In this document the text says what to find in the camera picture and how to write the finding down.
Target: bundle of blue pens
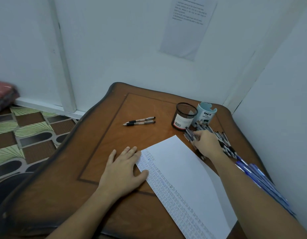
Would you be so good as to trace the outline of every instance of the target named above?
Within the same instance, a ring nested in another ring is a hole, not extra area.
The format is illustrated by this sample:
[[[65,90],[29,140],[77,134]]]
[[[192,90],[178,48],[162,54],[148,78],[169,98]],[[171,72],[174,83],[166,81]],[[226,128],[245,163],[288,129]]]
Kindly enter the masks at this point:
[[[276,202],[278,202],[284,209],[286,209],[293,217],[296,214],[291,210],[291,207],[288,201],[279,193],[279,191],[275,188],[275,185],[265,176],[265,174],[255,165],[255,164],[247,164],[232,148],[226,134],[224,132],[214,132],[209,125],[201,125],[195,123],[197,130],[207,130],[211,133],[214,133],[220,146],[223,149],[223,152],[232,158],[235,158],[236,166],[241,169],[247,176],[249,176],[254,183],[262,188],[265,192],[267,192]],[[195,140],[195,136],[193,132],[186,127],[185,137],[192,143]]]

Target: patterned floor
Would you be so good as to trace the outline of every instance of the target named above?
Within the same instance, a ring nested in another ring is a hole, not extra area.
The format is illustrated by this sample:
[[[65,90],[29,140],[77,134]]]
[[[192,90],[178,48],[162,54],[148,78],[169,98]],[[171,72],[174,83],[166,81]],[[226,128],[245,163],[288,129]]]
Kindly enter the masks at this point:
[[[11,106],[0,112],[0,181],[34,172],[75,126],[70,117]]]

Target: wooden table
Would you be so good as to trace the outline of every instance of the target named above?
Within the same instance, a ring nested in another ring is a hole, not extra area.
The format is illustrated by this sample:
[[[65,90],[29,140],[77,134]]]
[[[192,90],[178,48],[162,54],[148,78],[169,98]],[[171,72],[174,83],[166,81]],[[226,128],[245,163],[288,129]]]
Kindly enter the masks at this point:
[[[50,233],[96,190],[113,149],[118,154],[126,146],[142,150],[173,135],[192,149],[183,132],[171,126],[179,102],[195,107],[199,103],[124,83],[112,84],[105,97],[84,115],[47,163],[3,202],[0,228],[16,236]],[[265,171],[229,110],[217,104],[213,107],[218,109],[210,124],[213,130],[224,131],[246,162],[255,163]],[[156,116],[155,124],[122,125],[151,116]],[[215,171],[210,160],[206,164]],[[134,172],[140,173],[136,166]],[[110,209],[99,232],[117,238],[184,238],[147,182]],[[228,238],[245,238],[239,223]]]

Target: wall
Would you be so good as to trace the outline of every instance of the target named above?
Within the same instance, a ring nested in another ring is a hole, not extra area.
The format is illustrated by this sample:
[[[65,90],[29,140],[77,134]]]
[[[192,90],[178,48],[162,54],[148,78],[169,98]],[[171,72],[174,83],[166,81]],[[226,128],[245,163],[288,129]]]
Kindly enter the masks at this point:
[[[158,52],[171,0],[55,0],[77,109],[116,81],[223,104],[292,0],[218,0],[195,62]]]
[[[233,117],[307,229],[307,9]]]
[[[22,98],[61,106],[34,0],[0,0],[0,80]]]

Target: paper on wall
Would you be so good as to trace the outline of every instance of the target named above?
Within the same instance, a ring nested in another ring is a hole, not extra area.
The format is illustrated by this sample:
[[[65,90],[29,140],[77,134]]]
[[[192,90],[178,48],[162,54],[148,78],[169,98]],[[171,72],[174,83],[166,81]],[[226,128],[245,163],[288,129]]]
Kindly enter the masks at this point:
[[[172,0],[160,51],[194,60],[216,0]]]
[[[219,176],[177,136],[142,150],[136,163],[186,239],[225,239],[237,218]]]

